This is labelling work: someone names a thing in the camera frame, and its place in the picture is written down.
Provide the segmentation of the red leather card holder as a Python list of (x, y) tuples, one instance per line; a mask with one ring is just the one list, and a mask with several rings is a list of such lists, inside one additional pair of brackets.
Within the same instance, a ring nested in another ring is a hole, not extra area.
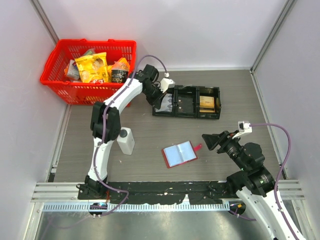
[(166, 167), (170, 169), (197, 160), (197, 151), (199, 151), (201, 148), (201, 143), (193, 146), (190, 141), (186, 141), (163, 148), (161, 152)]

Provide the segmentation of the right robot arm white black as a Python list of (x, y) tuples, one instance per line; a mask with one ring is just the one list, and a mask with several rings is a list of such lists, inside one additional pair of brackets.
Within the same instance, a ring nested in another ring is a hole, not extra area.
[(202, 135), (210, 151), (227, 154), (240, 169), (226, 178), (226, 193), (242, 200), (268, 239), (303, 240), (305, 237), (286, 209), (276, 180), (264, 166), (261, 146), (253, 142), (240, 145), (237, 134), (238, 131), (223, 131)]

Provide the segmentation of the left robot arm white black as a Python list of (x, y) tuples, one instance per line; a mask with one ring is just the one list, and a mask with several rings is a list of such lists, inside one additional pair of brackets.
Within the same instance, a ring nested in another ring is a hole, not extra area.
[(121, 132), (120, 115), (125, 107), (143, 93), (147, 102), (159, 109), (165, 90), (155, 84), (159, 71), (147, 64), (143, 70), (132, 73), (125, 84), (107, 100), (93, 105), (90, 129), (92, 130), (94, 150), (90, 169), (84, 183), (79, 184), (78, 199), (91, 200), (105, 197), (108, 188), (108, 161), (112, 145)]

